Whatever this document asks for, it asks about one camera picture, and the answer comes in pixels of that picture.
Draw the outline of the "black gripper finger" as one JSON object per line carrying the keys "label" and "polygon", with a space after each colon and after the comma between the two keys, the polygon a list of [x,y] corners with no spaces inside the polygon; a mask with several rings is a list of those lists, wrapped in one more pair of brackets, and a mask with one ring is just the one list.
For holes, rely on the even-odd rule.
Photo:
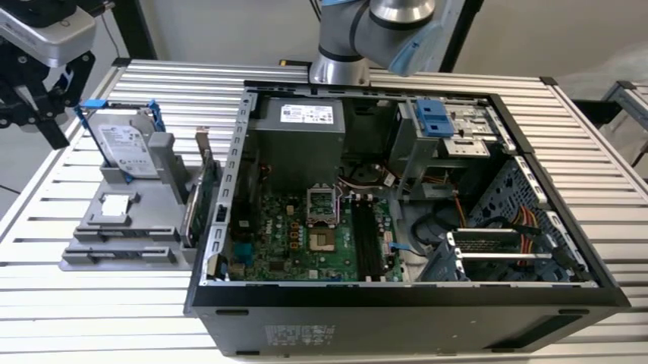
{"label": "black gripper finger", "polygon": [[50,90],[46,91],[42,107],[42,135],[54,150],[62,149],[69,145],[69,141],[55,122],[55,117],[63,114],[65,108],[77,106],[93,64],[93,53],[82,53],[65,65],[63,73],[59,75]]}
{"label": "black gripper finger", "polygon": [[34,109],[22,101],[1,103],[1,127],[11,124],[21,126],[37,125],[39,116]]}

